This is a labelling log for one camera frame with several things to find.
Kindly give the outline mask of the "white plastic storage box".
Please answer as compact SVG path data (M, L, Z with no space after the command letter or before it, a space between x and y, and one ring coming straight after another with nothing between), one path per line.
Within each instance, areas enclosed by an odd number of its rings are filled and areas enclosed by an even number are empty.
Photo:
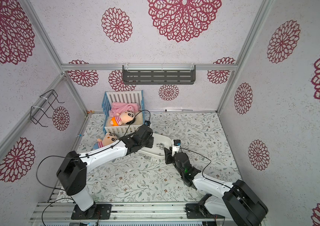
M148 148L148 147L143 147L142 149L140 149L138 151L138 153L140 154L144 154L146 156L150 156L151 158L157 158L160 160L164 160L165 159L165 151L164 149L170 149L170 147L172 147L173 145L173 140L170 139L167 136L163 136L161 134L157 134L157 133L153 133L153 146L152 148ZM157 144L163 144L164 145L164 149L159 149L156 145Z

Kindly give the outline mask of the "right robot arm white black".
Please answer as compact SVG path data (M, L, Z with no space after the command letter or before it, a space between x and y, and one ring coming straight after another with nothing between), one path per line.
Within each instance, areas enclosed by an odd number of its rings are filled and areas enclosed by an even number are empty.
M166 164L176 168L186 186L206 192L197 204L186 205L188 218L217 215L233 220L237 226L261 225L269 210L244 181L220 181L192 166L187 153L167 148L164 153Z

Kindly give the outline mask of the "large chrome socket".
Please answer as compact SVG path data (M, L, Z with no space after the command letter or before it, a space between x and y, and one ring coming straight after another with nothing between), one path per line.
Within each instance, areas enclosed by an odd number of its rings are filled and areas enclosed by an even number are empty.
M164 145L163 145L163 144L157 144L156 146L157 146L159 149L162 149L162 150L164 149Z

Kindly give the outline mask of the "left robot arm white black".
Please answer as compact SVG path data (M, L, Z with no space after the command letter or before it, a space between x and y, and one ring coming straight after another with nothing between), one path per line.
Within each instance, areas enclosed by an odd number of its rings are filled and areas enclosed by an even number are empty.
M60 165L56 176L65 192L83 212L95 206L87 189L87 173L93 169L132 153L144 147L153 146L153 130L141 125L134 133L120 137L118 141L91 152L78 154L69 152Z

